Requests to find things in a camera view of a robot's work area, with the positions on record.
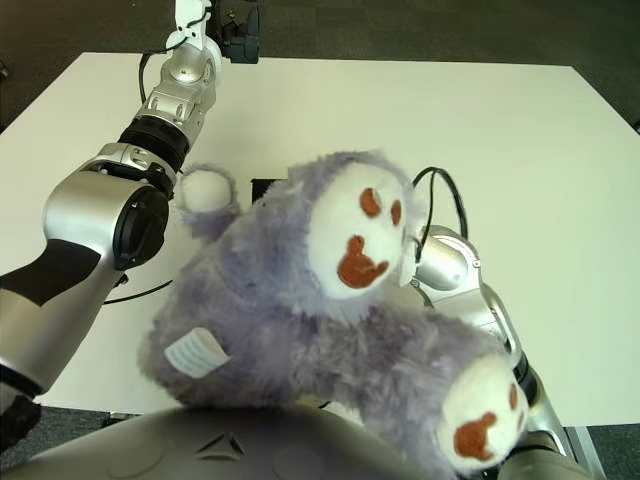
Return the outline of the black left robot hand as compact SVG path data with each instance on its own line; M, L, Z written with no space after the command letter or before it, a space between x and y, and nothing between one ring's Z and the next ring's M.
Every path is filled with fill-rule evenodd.
M260 58L260 9L258 1L246 5L242 21L229 1L212 1L206 33L218 45L223 57L232 63L257 64Z

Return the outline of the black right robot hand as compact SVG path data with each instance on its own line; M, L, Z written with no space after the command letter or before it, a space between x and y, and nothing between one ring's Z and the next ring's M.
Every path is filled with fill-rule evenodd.
M251 200L253 205L271 205L281 196L287 180L282 178L254 178L251 180Z

